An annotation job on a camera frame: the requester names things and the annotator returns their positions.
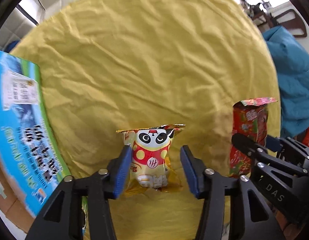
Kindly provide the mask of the teal bean bag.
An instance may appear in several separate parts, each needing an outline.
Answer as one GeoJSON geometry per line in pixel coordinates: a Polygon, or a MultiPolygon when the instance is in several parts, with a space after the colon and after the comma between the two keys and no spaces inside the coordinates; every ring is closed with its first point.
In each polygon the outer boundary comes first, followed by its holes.
{"type": "Polygon", "coordinates": [[[278,77],[282,137],[294,137],[309,127],[309,54],[284,27],[262,33],[278,77]]]}

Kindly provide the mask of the open cardboard box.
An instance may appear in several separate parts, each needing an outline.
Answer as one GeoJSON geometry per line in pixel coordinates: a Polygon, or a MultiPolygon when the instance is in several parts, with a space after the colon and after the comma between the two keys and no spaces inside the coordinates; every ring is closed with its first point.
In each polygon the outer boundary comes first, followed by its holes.
{"type": "Polygon", "coordinates": [[[39,66],[1,50],[0,168],[17,198],[6,218],[24,232],[70,175],[46,114],[39,66]]]}

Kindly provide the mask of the yellow panda snack bag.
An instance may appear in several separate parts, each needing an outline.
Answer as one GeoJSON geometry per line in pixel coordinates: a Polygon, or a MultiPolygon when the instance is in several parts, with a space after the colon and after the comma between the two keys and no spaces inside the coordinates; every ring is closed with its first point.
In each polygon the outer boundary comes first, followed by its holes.
{"type": "Polygon", "coordinates": [[[182,182],[171,165],[169,150],[184,124],[164,124],[150,128],[117,130],[123,143],[132,149],[125,195],[142,194],[148,189],[178,192],[182,182]]]}

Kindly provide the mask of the white chair left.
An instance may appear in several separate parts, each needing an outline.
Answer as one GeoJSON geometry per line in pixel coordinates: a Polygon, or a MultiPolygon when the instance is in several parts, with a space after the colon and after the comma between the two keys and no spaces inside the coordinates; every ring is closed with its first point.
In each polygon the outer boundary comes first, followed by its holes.
{"type": "Polygon", "coordinates": [[[0,29],[0,50],[13,41],[21,40],[36,25],[15,8],[0,29]]]}

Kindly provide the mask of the yellow tablecloth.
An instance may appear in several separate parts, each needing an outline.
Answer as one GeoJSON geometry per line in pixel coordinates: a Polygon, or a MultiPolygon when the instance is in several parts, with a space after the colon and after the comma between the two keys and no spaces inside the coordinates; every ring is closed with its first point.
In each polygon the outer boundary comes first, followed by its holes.
{"type": "Polygon", "coordinates": [[[193,239],[202,202],[189,191],[181,146],[227,175],[233,105],[280,97],[267,45],[233,0],[77,0],[12,54],[39,66],[46,113],[76,178],[119,155],[121,129],[185,125],[169,150],[181,191],[111,201],[118,239],[193,239]]]}

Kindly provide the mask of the red snack bag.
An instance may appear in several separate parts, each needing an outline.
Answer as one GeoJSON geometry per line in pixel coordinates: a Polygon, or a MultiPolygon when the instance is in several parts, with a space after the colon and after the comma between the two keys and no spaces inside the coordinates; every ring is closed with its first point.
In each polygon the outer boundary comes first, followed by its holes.
{"type": "MultiPolygon", "coordinates": [[[[232,133],[240,133],[264,146],[267,136],[268,104],[277,100],[272,97],[241,100],[233,105],[232,133]]],[[[229,155],[229,176],[237,178],[251,171],[251,159],[231,147],[229,155]]]]}

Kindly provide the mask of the dark wooden chair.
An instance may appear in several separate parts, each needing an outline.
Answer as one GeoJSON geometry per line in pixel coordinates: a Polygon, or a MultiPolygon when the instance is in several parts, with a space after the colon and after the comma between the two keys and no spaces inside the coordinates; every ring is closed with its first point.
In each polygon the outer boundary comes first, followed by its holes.
{"type": "Polygon", "coordinates": [[[308,36],[304,21],[293,9],[282,12],[281,14],[275,16],[274,19],[279,25],[282,25],[287,30],[301,30],[301,34],[293,34],[295,38],[306,38],[308,36]],[[278,22],[280,18],[283,18],[288,14],[293,14],[293,18],[283,22],[278,22]]]}

